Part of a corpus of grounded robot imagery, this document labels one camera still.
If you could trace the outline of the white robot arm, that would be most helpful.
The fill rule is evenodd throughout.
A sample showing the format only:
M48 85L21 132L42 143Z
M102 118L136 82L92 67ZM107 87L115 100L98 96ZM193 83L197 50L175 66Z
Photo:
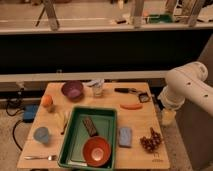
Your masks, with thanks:
M169 70L165 75L166 86L157 99L163 105L162 121L170 125L188 99L213 116L213 87L207 85L208 69L201 62L190 62Z

